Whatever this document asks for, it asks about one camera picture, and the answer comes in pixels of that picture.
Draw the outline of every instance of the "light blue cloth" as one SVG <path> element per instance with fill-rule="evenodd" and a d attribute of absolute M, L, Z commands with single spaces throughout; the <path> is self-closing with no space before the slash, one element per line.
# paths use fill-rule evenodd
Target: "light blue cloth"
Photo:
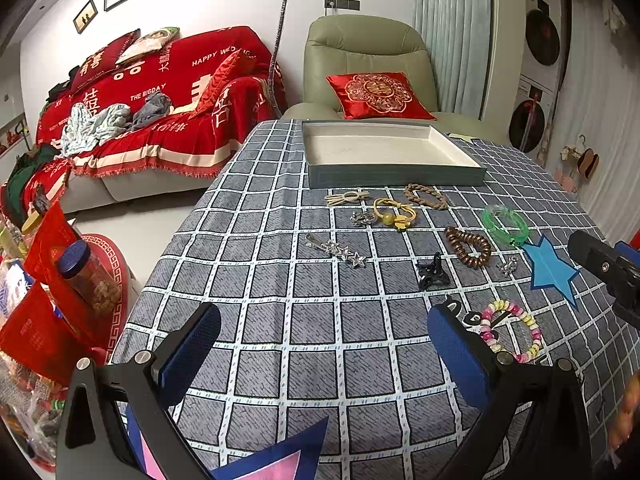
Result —
<path fill-rule="evenodd" d="M 123 134 L 130 126 L 130 117 L 131 108 L 124 104 L 111 105 L 92 116 L 83 103 L 76 103 L 62 129 L 60 156 L 89 152 Z"/>
<path fill-rule="evenodd" d="M 491 0 L 416 0 L 414 28 L 431 55 L 442 112 L 478 118 L 491 38 Z"/>

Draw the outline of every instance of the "yellow hair tie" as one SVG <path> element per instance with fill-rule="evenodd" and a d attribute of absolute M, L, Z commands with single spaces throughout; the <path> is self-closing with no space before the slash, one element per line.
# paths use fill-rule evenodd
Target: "yellow hair tie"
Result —
<path fill-rule="evenodd" d="M 409 216 L 405 215 L 396 215 L 394 213 L 384 213 L 382 214 L 378 211 L 378 206 L 380 205 L 389 205 L 391 207 L 397 207 L 400 211 L 407 213 Z M 373 203 L 373 212 L 376 214 L 378 218 L 382 220 L 384 225 L 389 227 L 394 226 L 398 231 L 405 231 L 411 225 L 416 218 L 416 213 L 414 208 L 412 208 L 409 204 L 401 204 L 396 202 L 395 200 L 391 200 L 390 198 L 379 198 Z"/>

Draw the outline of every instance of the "armchair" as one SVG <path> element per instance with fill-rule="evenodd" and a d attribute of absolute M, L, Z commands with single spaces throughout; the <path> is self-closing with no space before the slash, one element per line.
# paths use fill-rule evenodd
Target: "armchair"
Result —
<path fill-rule="evenodd" d="M 437 118 L 398 121 L 432 124 L 443 133 L 510 144 L 506 131 L 494 130 L 477 118 L 437 111 L 431 59 L 420 34 L 405 23 L 377 16 L 323 16 L 311 24 L 305 45 L 304 102 L 289 108 L 283 118 L 343 118 L 340 101 L 326 77 L 367 72 L 404 72 L 421 104 Z"/>

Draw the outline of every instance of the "curtain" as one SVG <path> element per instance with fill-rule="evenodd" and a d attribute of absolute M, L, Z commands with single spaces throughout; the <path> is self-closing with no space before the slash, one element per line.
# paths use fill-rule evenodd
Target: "curtain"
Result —
<path fill-rule="evenodd" d="M 631 31 L 613 34 L 603 0 L 572 0 L 572 36 L 549 146 L 547 170 L 565 145 L 586 137 L 600 155 L 578 201 L 613 245 L 640 228 L 640 44 Z"/>
<path fill-rule="evenodd" d="M 478 118 L 489 61 L 491 0 L 416 0 L 440 111 Z"/>

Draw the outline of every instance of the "white tile floor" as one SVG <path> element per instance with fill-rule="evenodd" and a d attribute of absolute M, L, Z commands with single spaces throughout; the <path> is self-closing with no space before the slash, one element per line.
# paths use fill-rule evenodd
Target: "white tile floor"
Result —
<path fill-rule="evenodd" d="M 171 236 L 180 227 L 205 189 L 147 196 L 67 215 L 76 218 L 81 233 L 110 238 L 129 268 L 145 285 Z"/>

